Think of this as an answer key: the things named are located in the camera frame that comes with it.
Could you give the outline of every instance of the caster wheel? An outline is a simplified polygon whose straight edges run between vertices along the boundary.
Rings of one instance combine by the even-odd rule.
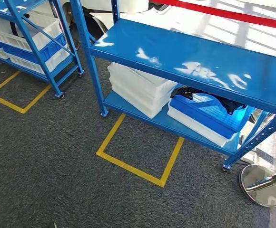
[[[64,98],[65,94],[64,92],[62,92],[62,94],[60,95],[60,96],[58,96],[57,94],[55,94],[54,96],[57,97],[57,98]]]
[[[109,114],[109,112],[108,112],[108,111],[107,111],[106,114],[100,113],[100,115],[101,115],[101,117],[107,117],[108,114]]]

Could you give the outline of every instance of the red barrier tape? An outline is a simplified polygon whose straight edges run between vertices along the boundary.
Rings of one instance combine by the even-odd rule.
[[[276,20],[274,20],[274,19],[251,16],[251,15],[243,14],[243,13],[231,12],[231,11],[227,11],[227,10],[224,10],[224,9],[221,10],[221,9],[216,9],[216,8],[213,8],[213,7],[201,6],[201,5],[178,1],[178,0],[152,0],[152,1],[160,3],[160,4],[177,6],[177,7],[181,7],[181,8],[189,9],[189,10],[202,12],[202,13],[215,15],[215,16],[219,16],[219,17],[223,17],[223,18],[235,19],[235,20],[240,20],[240,21],[243,21],[243,22],[253,23],[253,24],[258,24],[258,25],[265,25],[265,26],[276,28]]]

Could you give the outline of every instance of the white car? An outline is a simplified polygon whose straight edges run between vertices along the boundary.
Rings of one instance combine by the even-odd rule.
[[[72,17],[70,0],[60,0],[60,2],[67,15],[68,24],[72,24],[73,18]],[[107,29],[104,23],[98,19],[99,17],[97,16],[101,13],[111,12],[111,0],[81,0],[81,4],[85,16],[89,31],[92,35],[98,38]],[[149,0],[119,0],[119,5],[121,13],[141,13],[153,7],[157,9],[162,7],[162,5],[153,3]],[[33,11],[44,15],[52,15],[48,1],[35,8]]]

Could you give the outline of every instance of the chrome stanchion post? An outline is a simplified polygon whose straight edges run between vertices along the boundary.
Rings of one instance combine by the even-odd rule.
[[[240,185],[252,202],[276,207],[276,174],[268,168],[248,165],[240,173]]]

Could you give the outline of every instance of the shelf upright post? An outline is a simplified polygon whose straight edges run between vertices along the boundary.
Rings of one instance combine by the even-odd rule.
[[[258,133],[255,134],[252,137],[247,138],[247,140],[244,141],[241,147],[237,149],[234,155],[231,155],[226,160],[225,160],[223,164],[223,168],[229,170],[231,165],[234,164],[236,161],[240,159],[241,157],[244,156],[245,154],[251,151],[254,147],[262,143],[262,141],[265,140],[266,138],[271,136],[271,134],[276,131],[276,115],[271,121],[265,125],[265,127],[262,128],[262,130],[259,131]]]
[[[92,83],[94,84],[95,95],[101,110],[101,115],[102,117],[106,117],[108,114],[108,111],[104,104],[104,99],[103,98],[101,85],[100,84],[99,78],[98,76],[95,57],[91,55],[89,52],[89,48],[91,47],[90,37],[86,27],[83,9],[82,8],[80,0],[70,0],[70,2],[72,7],[74,20],[76,21],[76,28],[79,31],[80,42],[85,54],[89,73],[92,77]]]
[[[76,64],[79,66],[78,74],[82,75],[84,73],[84,70],[82,68],[81,63],[79,60],[78,53],[76,51],[76,47],[73,43],[73,40],[72,39],[70,31],[68,29],[68,25],[67,23],[65,15],[61,10],[62,9],[62,7],[61,6],[60,0],[49,0],[49,4],[51,5],[51,10],[53,8],[55,9],[54,12],[53,11],[53,14],[58,14],[58,18],[60,20],[60,25],[61,26],[62,31],[64,31],[64,36],[66,36],[67,44],[70,46],[71,52],[75,55],[74,60]]]
[[[111,0],[111,9],[113,11],[113,23],[116,24],[120,19],[120,11],[119,10],[119,0]]]
[[[10,13],[14,19],[14,22],[18,26],[18,28],[22,32],[24,37],[27,41],[29,46],[33,52],[33,54],[36,57],[41,68],[44,71],[45,75],[46,75],[48,82],[51,84],[53,89],[55,92],[56,97],[61,97],[63,93],[58,88],[58,84],[54,81],[54,79],[49,72],[48,67],[45,64],[45,61],[42,58],[41,54],[37,50],[35,43],[33,41],[32,37],[29,34],[29,31],[26,28],[22,20],[22,16],[17,11],[17,9],[11,2],[10,0],[5,0],[5,3],[10,11]]]

